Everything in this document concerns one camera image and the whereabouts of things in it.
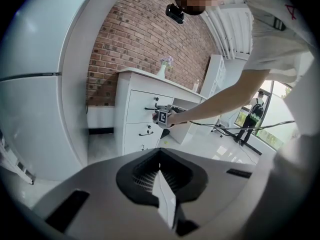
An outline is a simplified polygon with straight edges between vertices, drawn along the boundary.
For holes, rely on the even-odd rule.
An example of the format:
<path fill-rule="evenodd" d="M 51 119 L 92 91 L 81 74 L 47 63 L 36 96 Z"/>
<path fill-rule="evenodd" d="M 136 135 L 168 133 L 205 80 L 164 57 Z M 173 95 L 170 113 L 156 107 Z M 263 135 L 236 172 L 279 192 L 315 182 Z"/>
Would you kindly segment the white swivel chair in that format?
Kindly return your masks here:
<path fill-rule="evenodd" d="M 220 138 L 226 136 L 226 132 L 224 131 L 225 126 L 221 124 L 221 116 L 218 116 L 215 126 L 212 128 L 211 133 L 219 134 Z"/>

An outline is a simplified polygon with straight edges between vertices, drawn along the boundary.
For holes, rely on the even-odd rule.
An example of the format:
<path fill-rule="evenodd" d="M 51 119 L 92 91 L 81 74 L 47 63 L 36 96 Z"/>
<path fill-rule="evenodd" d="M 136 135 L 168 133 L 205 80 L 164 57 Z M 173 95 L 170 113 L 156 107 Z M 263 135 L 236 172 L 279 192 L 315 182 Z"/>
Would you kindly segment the purple flowers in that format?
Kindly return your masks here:
<path fill-rule="evenodd" d="M 167 57 L 163 57 L 160 59 L 160 63 L 162 65 L 165 65 L 168 68 L 172 68 L 173 67 L 173 58 L 171 56 L 167 56 Z"/>

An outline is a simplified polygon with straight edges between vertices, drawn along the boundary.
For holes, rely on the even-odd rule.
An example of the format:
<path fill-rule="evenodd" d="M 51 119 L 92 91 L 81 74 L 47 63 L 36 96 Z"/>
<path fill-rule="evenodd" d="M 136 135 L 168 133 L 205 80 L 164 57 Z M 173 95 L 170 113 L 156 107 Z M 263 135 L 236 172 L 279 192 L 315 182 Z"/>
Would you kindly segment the white desk drawer with keyhole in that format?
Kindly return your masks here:
<path fill-rule="evenodd" d="M 158 107 L 167 106 L 173 102 L 173 99 L 173 97 L 160 94 L 132 90 L 128 102 L 126 123 L 152 122 L 152 114 L 157 108 L 156 105 Z"/>

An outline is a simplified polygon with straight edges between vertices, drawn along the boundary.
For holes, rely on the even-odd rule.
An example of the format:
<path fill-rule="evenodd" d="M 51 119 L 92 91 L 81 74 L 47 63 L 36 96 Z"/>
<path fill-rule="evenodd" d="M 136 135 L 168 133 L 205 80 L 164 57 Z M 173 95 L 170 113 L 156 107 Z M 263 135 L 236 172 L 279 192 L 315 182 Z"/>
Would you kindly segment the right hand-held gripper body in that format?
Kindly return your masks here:
<path fill-rule="evenodd" d="M 152 116 L 153 122 L 158 125 L 162 129 L 170 129 L 174 126 L 174 124 L 169 124 L 168 123 L 168 118 L 172 114 L 172 112 L 179 114 L 185 111 L 184 108 L 169 104 L 170 105 L 170 110 L 154 110 L 155 115 Z"/>

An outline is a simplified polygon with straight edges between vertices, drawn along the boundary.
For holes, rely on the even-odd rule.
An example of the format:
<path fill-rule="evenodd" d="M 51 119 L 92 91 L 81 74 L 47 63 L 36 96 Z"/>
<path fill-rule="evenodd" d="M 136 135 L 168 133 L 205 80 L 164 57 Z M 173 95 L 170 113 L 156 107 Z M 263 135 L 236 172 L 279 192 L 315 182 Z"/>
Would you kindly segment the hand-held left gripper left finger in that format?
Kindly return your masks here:
<path fill-rule="evenodd" d="M 173 232 L 158 208 L 129 200 L 118 188 L 116 174 L 148 150 L 93 163 L 66 179 L 33 207 L 46 220 L 72 192 L 89 194 L 64 235 L 76 240 L 171 240 Z"/>

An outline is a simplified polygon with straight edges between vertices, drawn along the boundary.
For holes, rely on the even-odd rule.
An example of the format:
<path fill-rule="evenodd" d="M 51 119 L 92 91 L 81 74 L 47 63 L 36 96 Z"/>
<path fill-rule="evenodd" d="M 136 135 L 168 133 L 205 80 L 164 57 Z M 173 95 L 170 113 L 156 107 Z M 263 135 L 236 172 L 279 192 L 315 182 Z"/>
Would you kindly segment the person's right forearm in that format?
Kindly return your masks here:
<path fill-rule="evenodd" d="M 192 109 L 170 115 L 167 119 L 168 125 L 220 116 L 247 105 L 260 89 L 269 72 L 269 70 L 243 70 L 234 85 L 223 89 Z"/>

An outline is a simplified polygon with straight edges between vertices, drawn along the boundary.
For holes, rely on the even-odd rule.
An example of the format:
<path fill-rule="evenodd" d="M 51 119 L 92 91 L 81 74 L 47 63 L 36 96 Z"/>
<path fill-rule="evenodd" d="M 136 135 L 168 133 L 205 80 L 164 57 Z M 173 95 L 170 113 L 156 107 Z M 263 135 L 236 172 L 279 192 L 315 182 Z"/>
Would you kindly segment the white low drawer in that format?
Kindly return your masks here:
<path fill-rule="evenodd" d="M 126 145 L 124 147 L 124 155 L 129 155 L 135 152 L 141 152 L 144 150 L 154 149 L 154 146 L 147 144 L 135 144 L 135 145 Z"/>

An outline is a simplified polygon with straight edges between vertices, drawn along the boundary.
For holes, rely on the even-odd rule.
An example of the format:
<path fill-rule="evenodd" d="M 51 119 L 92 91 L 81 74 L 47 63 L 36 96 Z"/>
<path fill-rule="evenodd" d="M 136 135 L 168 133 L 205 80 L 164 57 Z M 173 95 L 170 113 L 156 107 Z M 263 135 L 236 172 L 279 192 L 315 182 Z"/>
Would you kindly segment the white ceiling pipes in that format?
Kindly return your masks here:
<path fill-rule="evenodd" d="M 227 60 L 248 60 L 252 51 L 253 16 L 246 4 L 225 4 L 201 14 L 219 53 Z"/>

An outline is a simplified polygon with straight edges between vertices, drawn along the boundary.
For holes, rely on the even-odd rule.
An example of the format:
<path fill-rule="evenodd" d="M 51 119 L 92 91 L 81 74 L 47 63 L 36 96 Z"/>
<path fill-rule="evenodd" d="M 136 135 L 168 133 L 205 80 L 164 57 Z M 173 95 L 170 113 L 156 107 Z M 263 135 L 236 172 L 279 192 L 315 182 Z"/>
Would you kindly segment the white cubby bookcase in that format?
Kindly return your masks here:
<path fill-rule="evenodd" d="M 210 98 L 222 90 L 225 80 L 226 67 L 222 55 L 212 54 L 202 84 L 200 94 Z"/>

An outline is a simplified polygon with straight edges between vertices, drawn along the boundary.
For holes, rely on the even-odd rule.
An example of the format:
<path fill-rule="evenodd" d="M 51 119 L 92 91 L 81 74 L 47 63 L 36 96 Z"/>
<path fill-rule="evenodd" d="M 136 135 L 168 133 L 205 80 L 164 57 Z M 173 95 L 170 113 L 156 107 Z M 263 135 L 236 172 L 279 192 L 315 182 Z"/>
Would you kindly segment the grey refrigerator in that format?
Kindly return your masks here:
<path fill-rule="evenodd" d="M 26 0 L 0 42 L 0 130 L 36 178 L 64 181 L 88 163 L 88 67 L 115 2 Z"/>

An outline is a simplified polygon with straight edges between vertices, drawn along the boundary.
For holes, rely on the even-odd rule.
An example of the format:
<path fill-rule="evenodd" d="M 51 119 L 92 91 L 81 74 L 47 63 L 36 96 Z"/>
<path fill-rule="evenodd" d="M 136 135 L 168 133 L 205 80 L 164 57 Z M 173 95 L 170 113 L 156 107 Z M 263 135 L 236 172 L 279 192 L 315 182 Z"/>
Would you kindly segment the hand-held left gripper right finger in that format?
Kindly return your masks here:
<path fill-rule="evenodd" d="M 176 225 L 161 237 L 245 237 L 260 200 L 259 168 L 255 165 L 204 158 L 161 148 L 161 169 L 176 197 Z"/>

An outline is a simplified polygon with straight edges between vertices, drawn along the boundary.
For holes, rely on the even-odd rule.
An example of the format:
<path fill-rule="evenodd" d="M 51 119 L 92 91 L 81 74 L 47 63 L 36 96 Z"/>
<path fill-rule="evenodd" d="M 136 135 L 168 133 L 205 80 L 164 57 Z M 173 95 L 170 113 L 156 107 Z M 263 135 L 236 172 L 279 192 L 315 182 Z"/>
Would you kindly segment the white middle drawer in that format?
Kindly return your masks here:
<path fill-rule="evenodd" d="M 153 122 L 126 124 L 124 149 L 125 146 L 138 144 L 147 144 L 156 148 L 162 133 L 163 129 Z"/>

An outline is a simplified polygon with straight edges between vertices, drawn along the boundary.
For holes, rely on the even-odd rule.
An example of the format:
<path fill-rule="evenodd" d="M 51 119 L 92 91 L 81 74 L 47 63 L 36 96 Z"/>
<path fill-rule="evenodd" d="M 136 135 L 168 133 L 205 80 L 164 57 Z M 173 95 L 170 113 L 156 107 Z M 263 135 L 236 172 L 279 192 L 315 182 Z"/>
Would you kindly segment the dark framed window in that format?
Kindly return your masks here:
<path fill-rule="evenodd" d="M 278 150 L 294 135 L 297 124 L 284 99 L 291 92 L 286 85 L 266 80 L 260 87 L 263 92 L 264 114 L 256 127 L 275 125 L 274 127 L 254 130 L 250 138 L 257 138 L 274 150 Z"/>

